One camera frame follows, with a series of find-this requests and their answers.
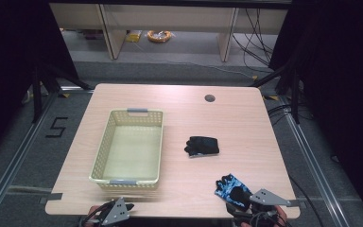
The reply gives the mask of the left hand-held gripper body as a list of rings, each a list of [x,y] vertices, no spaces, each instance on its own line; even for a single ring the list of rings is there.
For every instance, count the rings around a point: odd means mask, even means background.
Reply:
[[[100,226],[115,226],[116,224],[130,218],[129,211],[125,206],[125,201],[120,198],[116,201],[116,205],[110,210],[102,210],[100,213]]]

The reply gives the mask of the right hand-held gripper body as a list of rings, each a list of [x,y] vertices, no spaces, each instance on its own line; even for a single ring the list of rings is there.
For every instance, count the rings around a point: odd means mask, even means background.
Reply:
[[[250,195],[251,206],[247,211],[242,211],[238,208],[240,212],[244,212],[244,217],[233,217],[233,222],[236,226],[240,224],[242,221],[249,222],[251,218],[259,218],[262,215],[266,217],[271,217],[270,213],[271,209],[275,206],[286,206],[286,207],[294,207],[298,204],[295,201],[289,201],[280,196],[266,190],[260,189],[256,193]]]

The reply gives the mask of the blue patterned fingerless glove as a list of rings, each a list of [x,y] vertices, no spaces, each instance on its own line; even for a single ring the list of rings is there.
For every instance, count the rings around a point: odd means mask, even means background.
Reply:
[[[244,191],[251,192],[242,182],[240,182],[233,174],[223,176],[220,180],[216,181],[215,194],[222,198],[224,201],[234,205],[236,208],[247,211],[249,206],[238,206],[233,203],[230,198],[230,193],[234,187],[241,187]]]

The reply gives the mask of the yellow perforated plastic basket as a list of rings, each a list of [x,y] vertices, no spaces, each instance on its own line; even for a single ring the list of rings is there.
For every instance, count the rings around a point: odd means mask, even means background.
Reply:
[[[162,110],[110,111],[89,180],[104,190],[156,187],[163,131]]]

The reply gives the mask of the black glove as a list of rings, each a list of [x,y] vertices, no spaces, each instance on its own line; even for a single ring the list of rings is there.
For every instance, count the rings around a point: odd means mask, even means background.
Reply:
[[[186,142],[184,151],[189,157],[218,155],[219,147],[216,138],[206,136],[191,136]]]

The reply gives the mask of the person's left hand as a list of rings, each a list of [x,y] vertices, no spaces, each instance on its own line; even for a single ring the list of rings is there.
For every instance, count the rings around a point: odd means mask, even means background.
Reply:
[[[92,206],[89,210],[89,219],[85,222],[84,227],[99,227],[100,226],[100,213],[101,208],[99,206]]]

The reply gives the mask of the person's right hand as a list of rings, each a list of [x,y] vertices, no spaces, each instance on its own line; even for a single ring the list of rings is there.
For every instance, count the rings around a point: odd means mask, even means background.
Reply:
[[[262,215],[259,218],[251,218],[249,222],[242,221],[238,227],[287,227],[287,215],[278,205],[275,205],[270,213],[271,217]]]

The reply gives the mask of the black tape strip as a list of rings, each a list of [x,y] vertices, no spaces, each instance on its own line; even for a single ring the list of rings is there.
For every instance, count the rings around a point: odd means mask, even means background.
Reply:
[[[40,204],[46,204],[48,201],[59,201],[62,193],[52,193],[40,198]]]

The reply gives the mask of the black metal stand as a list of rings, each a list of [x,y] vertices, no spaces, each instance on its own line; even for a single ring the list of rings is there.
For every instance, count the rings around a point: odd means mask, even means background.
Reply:
[[[266,84],[272,79],[279,77],[279,82],[276,85],[275,91],[278,95],[285,95],[288,91],[291,92],[291,102],[290,108],[292,112],[293,119],[296,124],[300,123],[298,108],[299,108],[299,83],[300,77],[297,71],[287,64],[278,68],[274,72],[268,74],[262,79],[255,81],[251,87],[259,88],[260,86]]]
[[[41,84],[45,86],[49,93],[57,93],[61,87],[57,82],[57,78],[62,78],[70,81],[82,90],[91,91],[93,86],[83,82],[78,78],[78,74],[69,74],[48,63],[38,63],[35,65],[32,73],[32,89],[33,89],[33,104],[34,104],[34,116],[33,123],[35,123],[43,114],[43,102]]]

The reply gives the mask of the black curtain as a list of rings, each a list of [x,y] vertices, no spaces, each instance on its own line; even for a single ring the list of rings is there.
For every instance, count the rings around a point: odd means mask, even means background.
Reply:
[[[0,0],[0,141],[35,71],[78,78],[49,1]]]
[[[271,68],[295,51],[304,95],[363,200],[363,0],[292,0]]]

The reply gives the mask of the yellow packet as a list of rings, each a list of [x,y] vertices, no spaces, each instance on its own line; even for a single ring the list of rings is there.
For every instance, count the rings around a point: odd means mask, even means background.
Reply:
[[[129,43],[138,43],[141,38],[141,34],[141,30],[131,30],[127,33],[125,41]]]

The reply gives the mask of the aluminium floor rail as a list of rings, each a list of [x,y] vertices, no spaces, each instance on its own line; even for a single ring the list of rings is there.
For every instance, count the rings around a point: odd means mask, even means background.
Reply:
[[[336,227],[350,227],[349,220],[344,214],[342,206],[337,199],[335,192],[331,185],[328,183],[326,176],[320,168],[320,164],[311,149],[303,130],[299,123],[296,122],[293,117],[292,109],[289,107],[287,98],[280,97],[280,102],[285,105],[285,112],[287,113],[287,122],[300,146],[304,160],[306,161],[309,170],[314,178],[314,181],[318,187],[321,197],[323,198],[325,205],[331,215]]]
[[[50,95],[42,116],[21,107],[0,144],[0,227],[74,227],[78,215],[49,215],[47,202],[90,100],[89,92]]]

